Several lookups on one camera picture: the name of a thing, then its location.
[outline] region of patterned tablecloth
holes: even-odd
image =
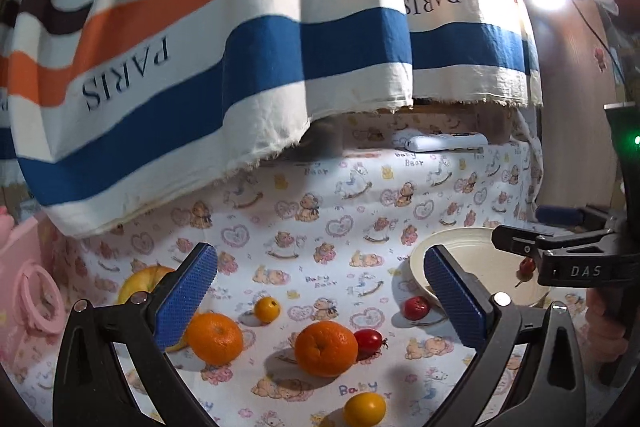
[[[364,129],[353,136],[380,138],[369,125]],[[132,272],[155,263],[177,267],[197,242],[206,241],[218,250],[219,264],[201,309],[238,321],[244,351],[225,367],[205,365],[190,349],[170,358],[222,427],[340,427],[340,408],[360,391],[386,398],[384,427],[418,427],[474,351],[460,344],[448,321],[416,327],[401,317],[399,305],[420,293],[407,257],[438,230],[494,227],[526,217],[529,152],[528,143],[513,141],[482,153],[352,148],[332,160],[267,162],[103,236],[61,238],[54,275],[68,306],[80,297],[110,304]],[[266,295],[278,299],[283,311],[262,327],[251,309]],[[582,295],[559,296],[584,334]],[[437,318],[431,312],[427,320]],[[389,349],[334,381],[310,377],[294,363],[290,343],[307,325],[325,320],[351,330],[376,328]],[[27,337],[12,368],[23,398],[45,421],[51,419],[58,346],[56,338]],[[141,409],[157,418],[121,347],[122,367]],[[523,351],[514,351],[483,418],[506,397]]]

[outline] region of cable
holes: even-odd
[[[620,81],[622,82],[622,86],[625,88],[626,99],[629,102],[632,101],[633,99],[631,97],[631,92],[629,91],[628,86],[626,85],[625,75],[622,73],[622,70],[620,69],[620,66],[618,65],[618,61],[614,58],[613,53],[611,53],[611,50],[609,49],[609,47],[600,38],[600,36],[598,35],[597,31],[594,30],[593,27],[589,24],[588,20],[586,19],[586,17],[584,16],[584,14],[580,10],[580,8],[578,8],[578,5],[575,3],[575,0],[571,0],[571,2],[574,4],[575,9],[578,10],[578,13],[580,14],[580,18],[587,25],[587,28],[591,30],[591,33],[593,33],[593,36],[598,39],[598,42],[602,45],[604,51],[606,51],[609,54],[609,57],[611,57],[611,63],[613,64],[613,67],[616,68],[616,71],[618,72],[618,74],[620,76]]]

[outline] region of yellow cherry tomato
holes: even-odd
[[[342,414],[349,427],[373,427],[385,417],[386,402],[378,393],[360,393],[347,400]]]
[[[260,322],[270,324],[280,315],[280,303],[273,297],[263,297],[255,303],[254,315]]]

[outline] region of bowl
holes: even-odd
[[[518,285],[516,272],[523,257],[495,248],[491,242],[492,232],[493,229],[480,227],[442,230],[414,248],[409,258],[411,273],[440,308],[442,306],[429,286],[429,274],[425,276],[424,273],[424,254],[434,245],[444,245],[462,269],[478,277],[489,293],[505,292],[521,306],[537,306],[544,301],[549,288],[538,284],[537,273],[530,281]]]

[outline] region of white remote control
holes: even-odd
[[[478,149],[489,142],[484,134],[464,132],[460,134],[423,134],[406,141],[405,149],[411,152],[436,152],[455,149]]]

